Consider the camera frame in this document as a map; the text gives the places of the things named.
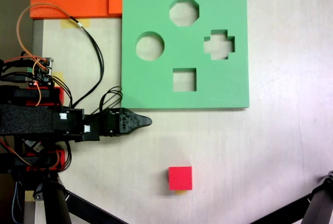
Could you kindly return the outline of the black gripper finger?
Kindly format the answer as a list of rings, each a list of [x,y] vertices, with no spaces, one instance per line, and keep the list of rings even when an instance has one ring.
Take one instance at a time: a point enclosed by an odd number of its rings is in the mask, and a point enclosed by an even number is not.
[[[152,120],[149,117],[138,115],[129,109],[121,108],[120,113],[120,124],[121,125],[151,125]]]
[[[121,125],[119,127],[119,134],[130,134],[140,128],[144,128],[144,127],[148,127],[150,126],[150,124],[148,125]]]

